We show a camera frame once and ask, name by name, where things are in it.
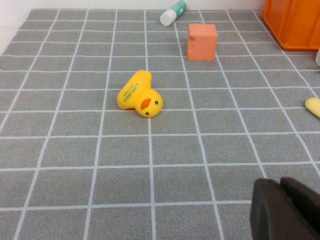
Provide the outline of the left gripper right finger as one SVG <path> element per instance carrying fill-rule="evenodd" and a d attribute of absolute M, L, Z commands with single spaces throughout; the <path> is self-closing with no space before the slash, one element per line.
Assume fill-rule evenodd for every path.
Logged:
<path fill-rule="evenodd" d="M 303 219 L 320 231 L 320 194 L 292 177 L 282 177 L 280 186 Z"/>

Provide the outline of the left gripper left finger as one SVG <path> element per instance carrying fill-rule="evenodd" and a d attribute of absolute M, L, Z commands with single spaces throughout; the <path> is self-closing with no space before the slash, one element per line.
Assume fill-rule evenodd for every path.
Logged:
<path fill-rule="evenodd" d="M 250 208 L 250 227 L 254 240 L 318 240 L 280 185 L 272 179 L 254 182 Z"/>

